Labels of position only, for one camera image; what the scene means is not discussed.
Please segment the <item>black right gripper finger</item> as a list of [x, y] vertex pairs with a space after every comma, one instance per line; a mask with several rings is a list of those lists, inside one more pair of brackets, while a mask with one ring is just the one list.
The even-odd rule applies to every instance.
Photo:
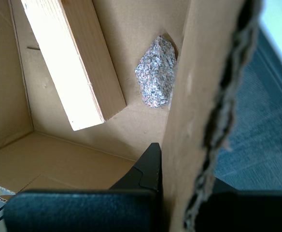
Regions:
[[107, 190], [28, 190], [4, 207], [9, 232], [159, 232], [161, 148], [152, 143]]
[[282, 190], [237, 190], [220, 179], [195, 219], [197, 232], [282, 232]]

